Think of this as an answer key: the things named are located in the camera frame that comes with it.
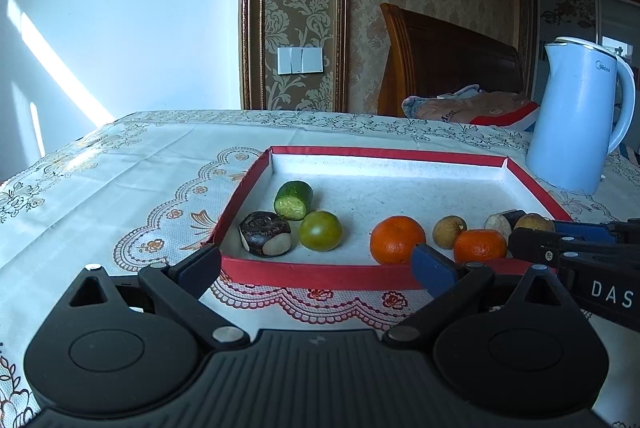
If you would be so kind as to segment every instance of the cucumber slice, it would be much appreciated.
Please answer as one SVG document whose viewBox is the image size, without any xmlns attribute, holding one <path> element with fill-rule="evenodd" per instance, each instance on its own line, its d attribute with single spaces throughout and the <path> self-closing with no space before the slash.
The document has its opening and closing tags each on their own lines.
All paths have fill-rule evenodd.
<svg viewBox="0 0 640 428">
<path fill-rule="evenodd" d="M 273 201 L 275 212 L 287 221 L 301 221 L 311 211 L 314 191 L 304 181 L 287 181 Z"/>
</svg>

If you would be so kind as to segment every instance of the orange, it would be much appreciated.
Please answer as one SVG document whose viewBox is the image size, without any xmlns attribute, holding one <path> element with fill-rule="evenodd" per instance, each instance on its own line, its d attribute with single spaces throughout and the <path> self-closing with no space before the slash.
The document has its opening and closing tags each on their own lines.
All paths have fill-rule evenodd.
<svg viewBox="0 0 640 428">
<path fill-rule="evenodd" d="M 507 241 L 495 230 L 462 231 L 453 244 L 453 259 L 457 264 L 503 259 L 507 256 Z"/>
<path fill-rule="evenodd" d="M 409 264 L 415 246 L 426 242 L 420 224 L 411 217 L 395 215 L 373 228 L 369 251 L 379 264 Z"/>
</svg>

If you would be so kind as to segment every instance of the table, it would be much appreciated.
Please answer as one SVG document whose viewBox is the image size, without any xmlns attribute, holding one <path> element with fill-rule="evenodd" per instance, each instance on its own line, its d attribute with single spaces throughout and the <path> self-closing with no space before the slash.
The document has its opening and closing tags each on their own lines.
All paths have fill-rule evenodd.
<svg viewBox="0 0 640 428">
<path fill-rule="evenodd" d="M 529 134 L 384 116 L 294 111 L 156 111 L 126 116 L 46 155 L 0 186 L 0 428 L 37 405 L 22 358 L 85 264 L 111 275 L 175 264 L 206 239 L 253 160 L 271 145 L 342 145 L 507 155 Z M 593 197 L 538 182 L 578 221 L 640 216 L 640 169 L 619 154 Z M 353 292 L 238 285 L 226 275 L 202 302 L 255 336 L 261 326 L 380 331 L 428 303 L 425 291 Z M 640 425 L 640 334 L 591 316 L 610 354 L 594 408 Z"/>
</svg>

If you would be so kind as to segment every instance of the white wall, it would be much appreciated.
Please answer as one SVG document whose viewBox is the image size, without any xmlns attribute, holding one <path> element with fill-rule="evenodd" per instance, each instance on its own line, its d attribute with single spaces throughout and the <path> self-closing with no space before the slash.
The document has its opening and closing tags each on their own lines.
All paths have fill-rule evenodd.
<svg viewBox="0 0 640 428">
<path fill-rule="evenodd" d="M 47 153 L 95 128 L 26 47 L 6 16 L 7 1 L 0 0 L 0 180 L 36 161 L 33 131 L 21 130 L 31 123 L 25 102 L 37 107 Z M 15 3 L 115 118 L 240 108 L 238 0 Z M 32 143 L 23 145 L 25 138 Z"/>
</svg>

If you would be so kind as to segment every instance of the electric kettle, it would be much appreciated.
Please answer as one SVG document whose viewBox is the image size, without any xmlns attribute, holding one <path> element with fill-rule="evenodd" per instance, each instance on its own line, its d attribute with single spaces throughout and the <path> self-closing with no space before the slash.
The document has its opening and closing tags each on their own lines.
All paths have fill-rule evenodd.
<svg viewBox="0 0 640 428">
<path fill-rule="evenodd" d="M 549 78 L 527 166 L 552 186 L 580 195 L 596 192 L 607 154 L 625 137 L 636 103 L 631 68 L 598 44 L 560 36 L 546 44 Z M 613 131 L 616 79 L 622 85 Z"/>
</svg>

